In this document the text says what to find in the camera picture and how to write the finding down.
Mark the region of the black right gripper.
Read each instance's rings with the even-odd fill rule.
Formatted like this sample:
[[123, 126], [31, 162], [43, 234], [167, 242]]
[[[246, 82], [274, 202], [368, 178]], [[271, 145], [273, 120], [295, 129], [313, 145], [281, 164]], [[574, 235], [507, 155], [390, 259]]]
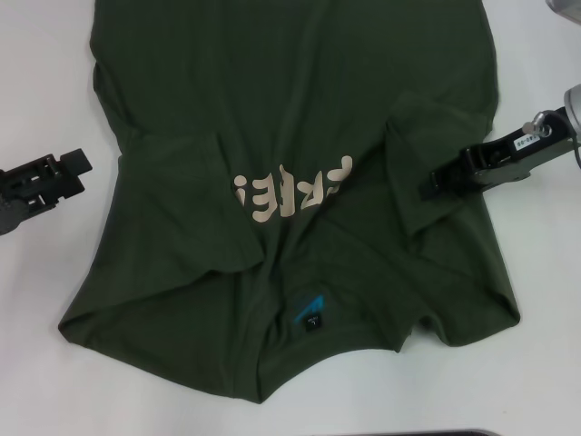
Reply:
[[520, 181], [530, 172], [570, 152], [570, 123], [564, 107], [542, 113], [547, 136], [516, 130], [501, 139], [463, 148], [458, 155], [430, 171], [419, 185], [422, 200], [444, 193], [482, 192], [481, 181]]

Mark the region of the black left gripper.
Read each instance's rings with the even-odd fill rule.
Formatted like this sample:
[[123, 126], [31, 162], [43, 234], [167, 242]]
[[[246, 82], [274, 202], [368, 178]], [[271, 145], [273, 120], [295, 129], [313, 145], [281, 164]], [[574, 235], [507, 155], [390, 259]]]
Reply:
[[31, 165], [1, 171], [1, 234], [15, 230], [26, 221], [84, 192], [82, 174], [93, 170], [82, 149], [55, 158], [48, 154]]

